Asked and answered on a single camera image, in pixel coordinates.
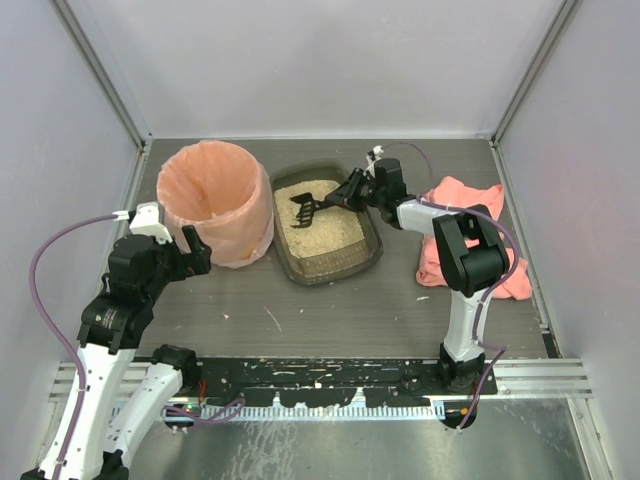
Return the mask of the grey litter box tray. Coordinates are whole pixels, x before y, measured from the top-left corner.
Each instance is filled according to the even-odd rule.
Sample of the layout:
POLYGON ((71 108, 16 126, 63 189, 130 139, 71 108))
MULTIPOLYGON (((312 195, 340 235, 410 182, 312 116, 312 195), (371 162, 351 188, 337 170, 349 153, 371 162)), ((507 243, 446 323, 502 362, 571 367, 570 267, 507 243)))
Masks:
POLYGON ((302 285, 334 282, 369 268, 382 257, 382 241, 367 210, 354 212, 358 215, 364 233, 363 240, 331 253, 308 258, 294 257, 289 251, 276 210, 275 191, 313 180, 333 180, 340 186, 348 177, 349 172, 340 163, 331 160, 295 165, 271 176, 274 198, 274 245, 283 270, 292 281, 302 285))

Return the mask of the black litter scoop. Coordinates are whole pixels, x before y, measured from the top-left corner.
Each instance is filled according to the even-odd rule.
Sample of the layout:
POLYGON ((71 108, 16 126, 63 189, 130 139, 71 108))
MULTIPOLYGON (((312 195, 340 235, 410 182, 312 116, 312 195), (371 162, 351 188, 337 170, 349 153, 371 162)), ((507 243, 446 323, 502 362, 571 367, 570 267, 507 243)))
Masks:
POLYGON ((310 192, 292 196, 289 200, 299 206, 298 213, 295 215, 297 223, 292 225, 292 228, 296 229, 310 227, 317 211, 338 206, 338 203, 330 199, 316 200, 310 192))

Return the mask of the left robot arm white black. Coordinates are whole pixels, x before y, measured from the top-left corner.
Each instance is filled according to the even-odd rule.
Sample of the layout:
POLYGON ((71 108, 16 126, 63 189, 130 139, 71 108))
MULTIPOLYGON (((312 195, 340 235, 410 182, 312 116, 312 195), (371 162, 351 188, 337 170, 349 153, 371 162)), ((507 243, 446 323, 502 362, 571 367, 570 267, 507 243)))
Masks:
POLYGON ((194 351, 164 344, 126 407, 112 409, 134 360, 153 308, 167 285, 211 270, 211 249, 192 225, 182 232, 189 246, 133 232, 118 239, 101 277, 99 294, 81 315, 76 375, 56 436, 42 462, 25 479, 126 479, 133 456, 171 396, 194 387, 194 351))

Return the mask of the bin with orange bag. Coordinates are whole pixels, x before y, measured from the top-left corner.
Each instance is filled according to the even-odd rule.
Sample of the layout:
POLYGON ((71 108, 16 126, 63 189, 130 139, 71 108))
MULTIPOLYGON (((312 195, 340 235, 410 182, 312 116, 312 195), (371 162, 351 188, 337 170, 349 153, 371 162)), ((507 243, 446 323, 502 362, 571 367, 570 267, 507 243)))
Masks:
POLYGON ((244 148, 200 141, 171 156, 157 177, 164 223, 187 250, 192 225, 212 249, 211 262, 232 269, 260 259, 274 237, 272 190, 264 166, 244 148))

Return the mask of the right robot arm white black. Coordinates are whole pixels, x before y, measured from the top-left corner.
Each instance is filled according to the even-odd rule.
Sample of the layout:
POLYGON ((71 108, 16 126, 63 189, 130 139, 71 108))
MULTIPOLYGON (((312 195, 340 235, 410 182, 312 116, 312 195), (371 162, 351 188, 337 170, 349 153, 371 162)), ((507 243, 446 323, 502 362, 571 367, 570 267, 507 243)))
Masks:
POLYGON ((498 225, 482 205, 444 206, 408 193, 400 162, 383 158, 373 171, 356 168, 317 203, 352 212, 379 211, 390 226, 431 236, 452 303, 440 344, 438 376, 447 389, 464 391, 482 375, 488 305, 499 282, 513 271, 498 225))

